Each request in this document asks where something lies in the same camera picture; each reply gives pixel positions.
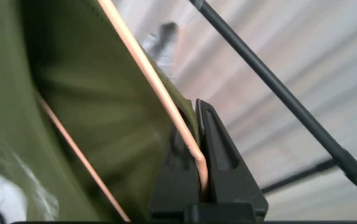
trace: blurry gray object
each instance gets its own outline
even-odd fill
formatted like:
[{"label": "blurry gray object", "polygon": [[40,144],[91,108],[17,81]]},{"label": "blurry gray object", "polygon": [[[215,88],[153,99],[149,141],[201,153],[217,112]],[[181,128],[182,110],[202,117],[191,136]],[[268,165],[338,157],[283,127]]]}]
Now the blurry gray object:
[{"label": "blurry gray object", "polygon": [[156,35],[148,35],[142,43],[142,47],[146,53],[149,54],[167,76],[170,76],[173,72],[178,30],[179,27],[175,22],[162,24]]}]

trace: black rod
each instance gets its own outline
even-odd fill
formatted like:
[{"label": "black rod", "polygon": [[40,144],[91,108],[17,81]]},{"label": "black rod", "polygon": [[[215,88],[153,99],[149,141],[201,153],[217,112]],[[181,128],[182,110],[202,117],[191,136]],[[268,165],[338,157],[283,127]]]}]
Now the black rod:
[{"label": "black rod", "polygon": [[328,159],[326,161],[323,161],[311,168],[305,169],[303,171],[297,172],[294,175],[291,175],[290,177],[287,177],[286,179],[280,180],[276,183],[270,184],[266,187],[263,187],[261,191],[263,194],[271,193],[274,190],[278,190],[286,185],[293,184],[295,182],[298,182],[300,180],[306,179],[307,177],[311,175],[315,175],[319,172],[324,172],[329,169],[332,169],[336,167],[338,164],[334,159]]},{"label": "black rod", "polygon": [[352,183],[357,185],[357,160],[343,149],[299,102],[288,88],[272,73],[258,56],[245,44],[219,14],[206,2],[189,0],[209,23],[225,38],[231,47],[249,64],[264,83],[277,95],[315,139],[328,151]]}]

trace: black pole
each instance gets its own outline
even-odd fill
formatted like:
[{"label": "black pole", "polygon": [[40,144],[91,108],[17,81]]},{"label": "black pole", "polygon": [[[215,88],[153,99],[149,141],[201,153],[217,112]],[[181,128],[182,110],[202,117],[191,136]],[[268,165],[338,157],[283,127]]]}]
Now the black pole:
[{"label": "black pole", "polygon": [[291,175],[290,177],[280,180],[276,183],[273,183],[271,185],[268,185],[264,188],[261,189],[263,194],[271,193],[274,190],[278,190],[286,185],[293,184],[295,182],[298,182],[299,180],[305,179],[311,175],[315,175],[319,172],[324,172],[329,169],[332,169],[336,167],[338,164],[334,159],[328,159],[326,161],[323,161],[311,168],[305,169],[303,171],[297,172],[294,175]]},{"label": "black pole", "polygon": [[288,88],[271,72],[258,56],[245,44],[218,13],[206,2],[189,0],[231,47],[249,64],[264,83],[277,95],[317,141],[329,152],[352,183],[357,185],[357,160],[343,149]]}]

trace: copper-colored wire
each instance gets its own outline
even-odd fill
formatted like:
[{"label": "copper-colored wire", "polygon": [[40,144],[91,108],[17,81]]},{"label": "copper-colored wire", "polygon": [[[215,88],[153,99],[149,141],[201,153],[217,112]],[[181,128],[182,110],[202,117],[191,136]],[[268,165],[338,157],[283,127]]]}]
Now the copper-colored wire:
[{"label": "copper-colored wire", "polygon": [[159,97],[164,108],[166,109],[170,118],[173,120],[173,123],[177,127],[177,130],[184,139],[184,142],[187,145],[189,151],[194,157],[196,167],[198,169],[199,181],[201,184],[201,195],[204,196],[207,191],[208,183],[207,165],[206,160],[202,152],[200,151],[198,145],[196,144],[195,139],[193,138],[188,127],[186,126],[184,119],[180,115],[176,105],[168,94],[163,83],[159,79],[159,76],[157,75],[156,71],[152,67],[145,53],[142,51],[142,48],[124,23],[124,20],[121,18],[115,5],[112,3],[111,0],[98,0],[98,2],[101,5],[106,16],[109,18],[109,21],[112,23],[113,27],[117,31],[118,35],[126,45],[128,51],[133,56],[135,62],[141,68],[146,79]]},{"label": "copper-colored wire", "polygon": [[127,214],[124,212],[122,207],[119,205],[119,203],[116,201],[112,193],[109,191],[108,187],[103,183],[102,179],[99,177],[95,169],[91,166],[90,162],[87,160],[83,152],[79,149],[79,147],[76,145],[72,137],[68,134],[62,123],[59,121],[58,117],[54,114],[54,112],[51,110],[51,108],[48,106],[48,104],[44,101],[44,99],[38,94],[39,96],[39,101],[41,102],[42,107],[45,109],[49,117],[51,118],[52,122],[56,125],[60,133],[63,135],[63,137],[66,139],[67,143],[69,146],[73,149],[74,153],[76,153],[77,157],[81,160],[85,168],[89,171],[91,174],[92,178],[96,181],[98,186],[101,188],[102,192],[106,195],[106,197],[109,199],[110,203],[115,207],[117,212],[120,214],[122,219],[125,222],[130,222],[130,219],[128,218]]}]

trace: olive green bag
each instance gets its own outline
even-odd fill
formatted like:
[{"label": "olive green bag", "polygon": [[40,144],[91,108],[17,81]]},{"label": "olive green bag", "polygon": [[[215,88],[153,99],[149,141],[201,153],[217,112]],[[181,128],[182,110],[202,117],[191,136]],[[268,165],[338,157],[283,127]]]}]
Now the olive green bag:
[{"label": "olive green bag", "polygon": [[[199,142],[191,102],[155,69]],[[36,91],[145,220],[173,124],[97,1],[0,0],[0,174],[23,190],[27,220],[119,221]]]}]

